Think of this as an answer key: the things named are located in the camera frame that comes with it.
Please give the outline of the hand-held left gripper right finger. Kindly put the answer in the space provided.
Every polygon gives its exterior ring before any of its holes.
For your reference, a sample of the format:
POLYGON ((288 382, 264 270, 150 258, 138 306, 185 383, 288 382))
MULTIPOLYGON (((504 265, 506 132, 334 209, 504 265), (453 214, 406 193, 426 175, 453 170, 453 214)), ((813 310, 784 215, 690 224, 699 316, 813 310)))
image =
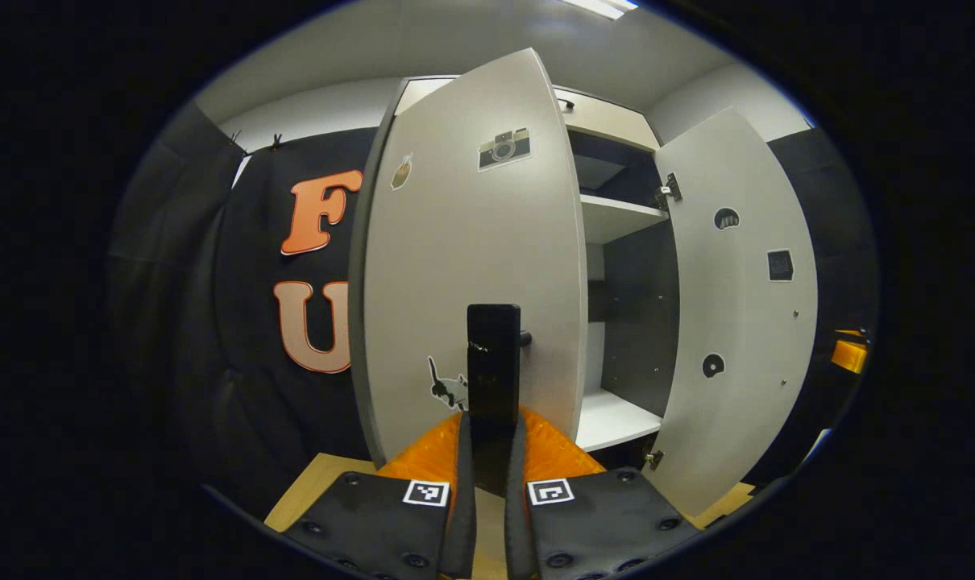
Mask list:
POLYGON ((627 579, 698 535, 638 469, 606 469, 542 415, 518 412, 504 516, 510 579, 627 579))

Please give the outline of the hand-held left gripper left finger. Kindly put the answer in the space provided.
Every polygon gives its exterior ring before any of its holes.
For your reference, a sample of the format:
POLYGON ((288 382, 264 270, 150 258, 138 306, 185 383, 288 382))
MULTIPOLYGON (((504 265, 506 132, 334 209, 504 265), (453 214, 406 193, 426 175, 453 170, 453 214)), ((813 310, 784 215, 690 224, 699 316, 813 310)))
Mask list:
POLYGON ((463 579, 476 543, 471 422, 443 420, 373 473, 344 470, 322 491, 292 486, 281 533, 367 579, 463 579))

